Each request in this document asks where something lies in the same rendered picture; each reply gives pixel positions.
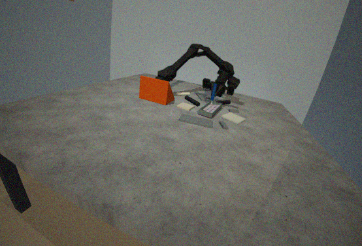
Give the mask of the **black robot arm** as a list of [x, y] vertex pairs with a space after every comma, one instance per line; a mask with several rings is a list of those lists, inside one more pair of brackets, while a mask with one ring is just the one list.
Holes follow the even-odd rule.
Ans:
[[[198, 52], [198, 49], [203, 50]], [[190, 59], [196, 56], [206, 56], [208, 59], [212, 60], [220, 69], [217, 72], [219, 76], [224, 76], [228, 81], [227, 85], [231, 84], [237, 88], [240, 84], [240, 79], [234, 77], [235, 74], [233, 70], [233, 65], [227, 61], [223, 61], [218, 55], [216, 55], [209, 47], [204, 47], [201, 44], [191, 44], [188, 48], [188, 51], [181, 56], [173, 65], [164, 68], [157, 72], [157, 77], [155, 79], [172, 81], [176, 77], [176, 72]]]

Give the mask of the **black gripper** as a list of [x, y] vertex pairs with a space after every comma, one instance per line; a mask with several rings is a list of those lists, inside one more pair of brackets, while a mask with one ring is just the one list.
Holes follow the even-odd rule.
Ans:
[[231, 84], [228, 84], [228, 87], [225, 86], [225, 83], [227, 82], [227, 79], [224, 76], [218, 76], [218, 78], [214, 81], [211, 81], [211, 79], [204, 78], [203, 79], [203, 88], [207, 88], [211, 90], [211, 95], [213, 91], [214, 84], [217, 84], [216, 88], [216, 94], [215, 97], [222, 93], [224, 94], [225, 90], [227, 90], [227, 94], [233, 95], [235, 87]]

